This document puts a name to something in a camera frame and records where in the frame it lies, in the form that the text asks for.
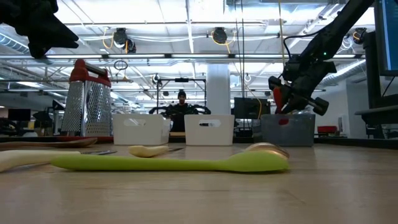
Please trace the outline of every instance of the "lime green silicone spatula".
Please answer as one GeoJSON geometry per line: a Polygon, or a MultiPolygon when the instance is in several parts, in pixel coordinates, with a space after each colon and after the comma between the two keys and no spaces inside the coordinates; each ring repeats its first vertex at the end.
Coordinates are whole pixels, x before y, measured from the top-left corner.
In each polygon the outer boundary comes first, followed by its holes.
{"type": "Polygon", "coordinates": [[[51,161],[56,167],[70,170],[213,170],[264,172],[287,170],[288,162],[278,154],[242,152],[228,159],[198,161],[183,159],[146,159],[121,156],[69,155],[51,161]]]}

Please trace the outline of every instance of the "ceiling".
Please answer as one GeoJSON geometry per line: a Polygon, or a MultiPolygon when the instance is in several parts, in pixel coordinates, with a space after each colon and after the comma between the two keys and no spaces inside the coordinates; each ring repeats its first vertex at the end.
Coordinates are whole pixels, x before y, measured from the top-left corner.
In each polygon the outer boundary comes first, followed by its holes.
{"type": "MultiPolygon", "coordinates": [[[[59,11],[56,16],[79,36],[79,48],[54,48],[48,53],[48,55],[70,55],[71,59],[67,58],[69,56],[46,61],[0,59],[0,63],[3,64],[0,78],[4,80],[48,80],[47,83],[33,83],[33,85],[21,82],[2,83],[1,88],[67,90],[67,82],[57,81],[68,79],[75,60],[72,55],[124,54],[124,51],[115,45],[108,48],[112,43],[112,33],[118,27],[127,29],[128,36],[137,47],[137,54],[228,54],[225,45],[217,45],[211,37],[208,37],[215,27],[224,27],[228,42],[231,42],[228,46],[232,54],[242,53],[244,46],[245,54],[281,55],[279,34],[286,37],[304,32],[315,32],[330,23],[337,16],[337,11],[343,7],[342,4],[329,5],[329,1],[321,0],[284,2],[281,5],[281,18],[284,20],[281,32],[277,1],[243,1],[242,13],[240,1],[236,1],[236,12],[232,0],[58,0],[59,11]],[[323,20],[319,19],[320,14],[324,15],[323,20]],[[244,19],[244,26],[242,26],[241,18],[244,19]]],[[[350,32],[353,33],[356,27],[374,30],[373,8],[360,18],[350,32]]],[[[0,34],[17,41],[21,46],[28,44],[26,37],[18,36],[14,28],[7,25],[0,26],[0,34]]],[[[299,54],[310,40],[311,38],[289,40],[290,51],[293,54],[299,54]]],[[[21,49],[14,50],[4,42],[0,44],[2,55],[22,54],[21,49]]],[[[361,45],[353,44],[348,40],[339,51],[339,54],[363,53],[361,45]]],[[[153,98],[156,92],[142,92],[142,89],[153,88],[152,77],[155,74],[161,78],[205,78],[208,65],[212,63],[227,63],[231,77],[236,77],[240,72],[239,61],[228,59],[125,59],[129,67],[120,72],[113,66],[117,60],[119,59],[88,59],[86,61],[106,68],[113,80],[120,80],[126,76],[129,82],[113,83],[112,89],[119,96],[115,103],[121,103],[120,99],[123,99],[130,103],[138,103],[143,110],[155,103],[153,98]]],[[[251,77],[248,82],[251,89],[268,89],[267,78],[283,70],[283,58],[268,60],[248,58],[246,61],[245,73],[251,77]]],[[[335,59],[337,65],[354,61],[352,58],[335,59]]],[[[231,79],[231,87],[238,90],[241,88],[240,82],[235,80],[238,79],[231,79]]],[[[203,102],[201,100],[204,98],[203,91],[196,83],[170,82],[164,88],[176,90],[170,91],[167,97],[161,96],[168,99],[162,100],[164,103],[176,99],[177,90],[183,88],[197,89],[190,92],[188,98],[194,103],[203,102]]],[[[52,94],[53,97],[60,99],[67,95],[65,91],[53,91],[53,93],[57,93],[52,94]]],[[[255,91],[254,94],[264,97],[264,91],[255,91]]],[[[231,92],[231,98],[240,95],[241,92],[231,92]]]]}

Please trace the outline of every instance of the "monitor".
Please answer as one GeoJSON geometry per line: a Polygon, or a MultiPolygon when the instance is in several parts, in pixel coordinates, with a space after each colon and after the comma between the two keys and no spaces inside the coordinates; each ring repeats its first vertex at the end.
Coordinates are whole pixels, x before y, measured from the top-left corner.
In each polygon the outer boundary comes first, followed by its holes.
{"type": "Polygon", "coordinates": [[[267,99],[256,98],[240,98],[234,99],[234,115],[236,119],[258,119],[260,113],[260,103],[262,108],[261,114],[271,113],[271,103],[267,99]]]}
{"type": "Polygon", "coordinates": [[[30,121],[30,109],[8,109],[8,119],[11,121],[30,121]]]}
{"type": "Polygon", "coordinates": [[[398,0],[375,1],[377,50],[381,76],[398,75],[398,0]]]}

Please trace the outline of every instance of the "wooden table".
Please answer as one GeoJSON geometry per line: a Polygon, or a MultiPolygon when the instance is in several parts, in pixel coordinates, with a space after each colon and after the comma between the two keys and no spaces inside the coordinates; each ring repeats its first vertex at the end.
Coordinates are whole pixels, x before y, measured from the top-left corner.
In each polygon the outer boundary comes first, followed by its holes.
{"type": "MultiPolygon", "coordinates": [[[[168,157],[221,159],[246,146],[187,147],[168,157]]],[[[126,147],[95,148],[127,156],[126,147]]],[[[20,167],[0,174],[0,223],[397,223],[398,151],[287,150],[285,174],[20,167]]]]}

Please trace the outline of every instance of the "white pillar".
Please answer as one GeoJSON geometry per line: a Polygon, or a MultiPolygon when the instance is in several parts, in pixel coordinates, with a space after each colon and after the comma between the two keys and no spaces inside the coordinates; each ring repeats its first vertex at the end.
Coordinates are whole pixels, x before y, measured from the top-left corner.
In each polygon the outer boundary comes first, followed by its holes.
{"type": "Polygon", "coordinates": [[[228,64],[207,65],[207,107],[212,114],[231,114],[228,64]]]}

